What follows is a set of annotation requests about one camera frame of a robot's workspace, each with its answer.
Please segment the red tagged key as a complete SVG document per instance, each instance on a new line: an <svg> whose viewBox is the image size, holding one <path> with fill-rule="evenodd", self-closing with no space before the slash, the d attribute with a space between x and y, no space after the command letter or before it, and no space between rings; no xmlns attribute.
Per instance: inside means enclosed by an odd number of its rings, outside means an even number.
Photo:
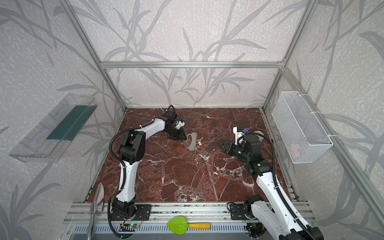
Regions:
<svg viewBox="0 0 384 240"><path fill-rule="evenodd" d="M197 140L197 143L198 143L199 147L202 146L202 140L203 140L203 138Z"/></svg>

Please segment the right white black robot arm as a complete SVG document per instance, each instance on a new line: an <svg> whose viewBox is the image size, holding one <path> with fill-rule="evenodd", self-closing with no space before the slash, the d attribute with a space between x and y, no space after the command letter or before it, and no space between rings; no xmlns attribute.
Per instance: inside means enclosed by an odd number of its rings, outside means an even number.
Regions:
<svg viewBox="0 0 384 240"><path fill-rule="evenodd" d="M220 140L220 150L238 158L264 192L267 201L260 195L246 198L245 212L249 218L259 220L275 240L322 240L324 236L318 227L311 227L280 185L276 176L276 158L269 163L262 157L261 141L271 141L260 133L242 133L235 142Z"/></svg>

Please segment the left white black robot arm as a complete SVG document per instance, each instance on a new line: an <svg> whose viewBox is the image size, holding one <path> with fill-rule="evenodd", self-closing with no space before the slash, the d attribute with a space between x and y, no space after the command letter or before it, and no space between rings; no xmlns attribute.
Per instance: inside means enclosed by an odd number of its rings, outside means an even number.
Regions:
<svg viewBox="0 0 384 240"><path fill-rule="evenodd" d="M173 105L170 105L163 115L154 117L149 123L136 128L118 132L110 141L109 151L121 167L120 188L114 195L112 210L124 219L130 219L136 214L135 180L140 161L145 155L146 140L158 132L164 132L169 139L186 140L183 130L185 122L180 119Z"/></svg>

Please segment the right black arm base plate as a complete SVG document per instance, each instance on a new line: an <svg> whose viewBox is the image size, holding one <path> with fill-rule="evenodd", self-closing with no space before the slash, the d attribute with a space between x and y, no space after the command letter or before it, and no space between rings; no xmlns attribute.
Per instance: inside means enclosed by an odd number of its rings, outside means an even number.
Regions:
<svg viewBox="0 0 384 240"><path fill-rule="evenodd" d="M231 215L231 220L242 220L242 221L247 221L247 220L255 220L255 217L251 217L247 215L244 205L243 204L236 204L234 202L229 202L226 205L227 210L229 211Z"/></svg>

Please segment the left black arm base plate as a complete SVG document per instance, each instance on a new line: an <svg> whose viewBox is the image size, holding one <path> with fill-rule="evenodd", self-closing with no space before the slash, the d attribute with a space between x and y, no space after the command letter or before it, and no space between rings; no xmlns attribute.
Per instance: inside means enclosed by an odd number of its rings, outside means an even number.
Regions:
<svg viewBox="0 0 384 240"><path fill-rule="evenodd" d="M151 210L152 205L150 204L130 205L123 210L121 217L128 221L148 221Z"/></svg>

